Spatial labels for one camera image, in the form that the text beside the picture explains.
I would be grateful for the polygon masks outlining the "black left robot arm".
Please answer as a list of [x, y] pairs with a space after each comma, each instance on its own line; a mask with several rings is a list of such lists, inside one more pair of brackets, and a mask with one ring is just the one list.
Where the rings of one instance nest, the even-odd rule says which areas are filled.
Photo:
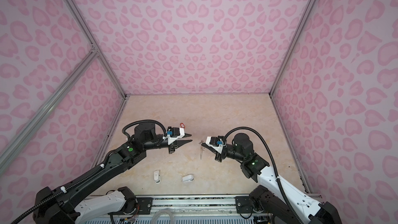
[[109, 151], [99, 165], [54, 190], [49, 187], [40, 190], [35, 205], [13, 223], [18, 224], [32, 215], [37, 224], [73, 224], [81, 216], [76, 211], [78, 204], [106, 182], [137, 165], [146, 158], [147, 151], [166, 148], [172, 154], [192, 141], [184, 128], [165, 128], [162, 123], [150, 119], [129, 123], [122, 133], [127, 141]]

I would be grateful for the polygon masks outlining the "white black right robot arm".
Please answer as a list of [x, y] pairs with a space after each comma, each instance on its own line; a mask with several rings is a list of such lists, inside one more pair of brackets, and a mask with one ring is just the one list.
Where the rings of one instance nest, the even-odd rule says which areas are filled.
[[215, 160], [237, 161], [246, 178], [258, 186], [249, 194], [251, 209], [270, 213], [286, 224], [340, 224], [337, 208], [330, 202], [320, 202], [286, 181], [276, 168], [254, 151], [245, 133], [237, 134], [228, 144], [222, 136], [209, 136], [202, 147], [215, 154]]

